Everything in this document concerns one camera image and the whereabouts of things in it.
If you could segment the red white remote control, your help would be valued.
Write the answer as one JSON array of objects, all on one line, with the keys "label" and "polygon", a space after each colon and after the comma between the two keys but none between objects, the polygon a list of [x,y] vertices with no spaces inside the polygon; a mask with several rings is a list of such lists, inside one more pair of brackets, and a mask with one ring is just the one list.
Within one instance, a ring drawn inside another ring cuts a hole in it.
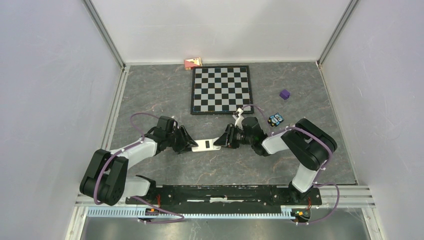
[{"label": "red white remote control", "polygon": [[222,147],[214,145],[216,140],[218,140],[218,138],[195,140],[197,146],[193,146],[191,151],[194,153],[219,151]]}]

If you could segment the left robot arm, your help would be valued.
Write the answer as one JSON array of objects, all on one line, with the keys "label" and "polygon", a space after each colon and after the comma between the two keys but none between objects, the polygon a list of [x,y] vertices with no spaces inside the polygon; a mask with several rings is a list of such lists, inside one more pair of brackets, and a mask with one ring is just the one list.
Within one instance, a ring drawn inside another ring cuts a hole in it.
[{"label": "left robot arm", "polygon": [[123,197],[137,196],[145,204],[153,203],[157,190],[153,180],[142,176],[127,179],[128,170],[167,148],[175,153],[190,152],[198,147],[183,125],[168,116],[160,116],[156,126],[133,143],[115,150],[96,150],[85,171],[79,192],[91,197],[96,205],[113,206]]}]

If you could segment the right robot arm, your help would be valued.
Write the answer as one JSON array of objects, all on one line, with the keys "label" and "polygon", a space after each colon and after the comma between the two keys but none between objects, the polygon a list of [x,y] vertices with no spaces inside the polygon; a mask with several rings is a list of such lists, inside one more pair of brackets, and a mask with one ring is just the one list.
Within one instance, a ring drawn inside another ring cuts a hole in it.
[{"label": "right robot arm", "polygon": [[289,199],[302,204],[309,198],[309,190],[315,187],[316,178],[337,150],[336,141],[311,121],[300,119],[278,133],[265,134],[256,117],[246,117],[241,123],[228,124],[214,146],[237,149],[249,145],[263,157],[289,150],[299,161],[295,177],[289,183]]}]

